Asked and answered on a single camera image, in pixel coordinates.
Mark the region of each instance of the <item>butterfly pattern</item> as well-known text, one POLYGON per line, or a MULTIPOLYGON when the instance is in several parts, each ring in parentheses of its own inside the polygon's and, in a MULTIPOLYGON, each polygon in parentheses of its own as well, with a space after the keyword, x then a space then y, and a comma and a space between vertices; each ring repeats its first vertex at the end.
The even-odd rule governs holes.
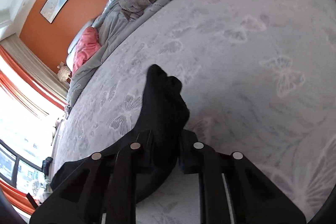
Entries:
MULTIPOLYGON (((58 130, 54 170, 132 129, 155 63, 183 84, 186 129, 244 153, 312 218, 336 183, 334 22, 332 0, 172 1, 95 72, 58 130)), ((198 223, 198 191, 197 175, 173 170, 137 223, 198 223)))
POLYGON ((285 97, 305 82, 304 74, 300 71, 292 70, 293 61, 286 56, 278 56, 270 60, 261 61, 260 65, 271 69, 275 74, 275 78, 278 80, 277 94, 279 97, 285 97))

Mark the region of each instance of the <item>curtain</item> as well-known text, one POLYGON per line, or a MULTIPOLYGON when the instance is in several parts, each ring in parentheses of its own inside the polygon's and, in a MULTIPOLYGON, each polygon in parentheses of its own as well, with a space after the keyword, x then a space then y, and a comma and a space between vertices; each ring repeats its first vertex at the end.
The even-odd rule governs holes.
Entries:
POLYGON ((48 115, 47 112, 42 110, 25 96, 2 71, 0 71, 0 87, 7 93, 7 95, 12 99, 17 100, 38 118, 43 118, 48 115))
POLYGON ((56 73, 38 59, 16 34, 2 40, 0 46, 38 85, 66 104, 68 84, 61 83, 56 73))
POLYGON ((49 90, 45 89, 43 86, 38 85, 34 81, 34 79, 28 73, 26 73, 23 70, 23 68, 20 65, 18 65, 18 63, 16 63, 15 60, 12 59, 12 57, 1 46, 0 46, 0 56, 35 91, 37 91, 39 94, 41 94, 44 98, 46 98, 48 101, 53 103, 58 108, 62 110, 64 109, 65 102, 63 100, 59 100, 58 97, 49 92, 49 90))
POLYGON ((28 215, 32 215, 35 209, 30 204, 26 195, 14 187, 8 185, 6 182, 0 180, 0 187, 8 199, 8 201, 13 204, 15 207, 19 208, 21 211, 27 213, 28 215))

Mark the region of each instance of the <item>silver screw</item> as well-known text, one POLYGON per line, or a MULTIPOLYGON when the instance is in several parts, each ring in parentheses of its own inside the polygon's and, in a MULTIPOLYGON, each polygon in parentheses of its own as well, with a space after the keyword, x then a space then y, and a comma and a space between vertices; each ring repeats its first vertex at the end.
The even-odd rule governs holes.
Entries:
POLYGON ((141 147, 141 144, 139 143, 132 143, 131 144, 131 149, 136 150, 139 149, 141 147))
POLYGON ((101 154, 99 152, 93 153, 91 158, 93 160, 99 160, 101 158, 101 154))
POLYGON ((234 152, 232 156, 236 160, 241 160, 244 157, 244 155, 241 152, 234 152))
POLYGON ((194 148, 196 148, 196 149, 202 149, 203 147, 204 147, 204 144, 202 144, 200 142, 194 143, 194 148))

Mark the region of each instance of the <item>orange curtain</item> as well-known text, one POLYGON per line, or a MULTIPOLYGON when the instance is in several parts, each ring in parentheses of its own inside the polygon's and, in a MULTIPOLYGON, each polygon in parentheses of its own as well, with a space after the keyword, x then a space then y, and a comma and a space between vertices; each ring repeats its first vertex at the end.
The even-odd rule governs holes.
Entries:
POLYGON ((30 204, 24 193, 20 192, 2 180, 0 180, 0 187, 5 194, 5 197, 11 204, 29 215, 33 214, 35 209, 30 204))
POLYGON ((16 61, 8 54, 8 52, 6 52, 2 46, 0 46, 0 56, 28 85, 30 85, 34 90, 36 90, 55 106, 61 110, 64 110, 65 104, 44 87, 36 83, 34 79, 18 63, 16 63, 16 61))
POLYGON ((7 95, 20 102, 36 117, 42 118, 48 115, 47 112, 39 108, 26 95, 24 95, 2 71, 0 71, 0 87, 7 93, 7 95))

